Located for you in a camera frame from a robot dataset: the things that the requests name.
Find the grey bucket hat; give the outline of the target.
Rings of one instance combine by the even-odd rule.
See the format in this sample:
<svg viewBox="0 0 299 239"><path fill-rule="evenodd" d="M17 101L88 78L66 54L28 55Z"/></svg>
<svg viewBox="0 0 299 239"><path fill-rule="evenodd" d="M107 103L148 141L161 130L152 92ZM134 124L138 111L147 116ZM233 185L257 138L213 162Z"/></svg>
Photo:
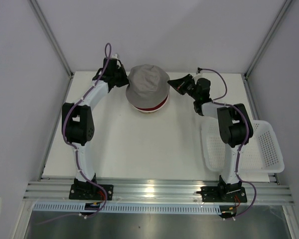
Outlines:
<svg viewBox="0 0 299 239"><path fill-rule="evenodd" d="M126 88L128 101L142 99L163 100L169 94L169 75L156 65L143 64L133 67L128 75Z"/></svg>

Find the white bucket hat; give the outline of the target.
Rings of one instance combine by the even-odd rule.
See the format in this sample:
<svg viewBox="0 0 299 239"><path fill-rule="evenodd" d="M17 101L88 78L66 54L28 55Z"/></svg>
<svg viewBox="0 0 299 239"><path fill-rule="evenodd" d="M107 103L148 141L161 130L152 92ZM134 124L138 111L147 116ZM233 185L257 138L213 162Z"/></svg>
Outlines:
<svg viewBox="0 0 299 239"><path fill-rule="evenodd" d="M140 98L139 100L129 101L129 104L137 111L139 110L152 111L157 109L160 110L162 107L165 106L168 99L169 99L169 95L166 95L166 97L161 101L156 101L156 99L152 101L152 99L146 100Z"/></svg>

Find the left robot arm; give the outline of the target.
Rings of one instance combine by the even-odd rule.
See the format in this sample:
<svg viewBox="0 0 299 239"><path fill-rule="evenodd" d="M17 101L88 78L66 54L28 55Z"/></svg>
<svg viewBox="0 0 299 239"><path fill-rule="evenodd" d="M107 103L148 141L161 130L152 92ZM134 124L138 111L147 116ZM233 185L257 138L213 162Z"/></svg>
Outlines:
<svg viewBox="0 0 299 239"><path fill-rule="evenodd" d="M117 55L104 58L103 67L93 77L91 86L76 103L62 106L63 140L73 147L76 175L70 194L81 193L86 199L93 199L100 190L96 186L90 142L95 133L92 111L114 87L129 83L123 64Z"/></svg>

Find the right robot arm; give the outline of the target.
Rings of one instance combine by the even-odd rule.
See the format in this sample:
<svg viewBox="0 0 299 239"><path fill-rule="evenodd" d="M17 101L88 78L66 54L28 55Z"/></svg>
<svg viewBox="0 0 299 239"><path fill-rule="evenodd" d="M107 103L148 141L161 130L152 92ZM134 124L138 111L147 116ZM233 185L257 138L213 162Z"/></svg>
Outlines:
<svg viewBox="0 0 299 239"><path fill-rule="evenodd" d="M179 94L188 94L194 99L194 110L200 116L215 118L219 134L225 144L224 168L216 187L203 187L211 200L219 198L221 202L229 201L241 193L242 180L238 175L242 148L253 136L253 129L243 104L230 105L218 103L210 98L211 82L206 78L195 80L190 74L183 78L169 80L168 84Z"/></svg>

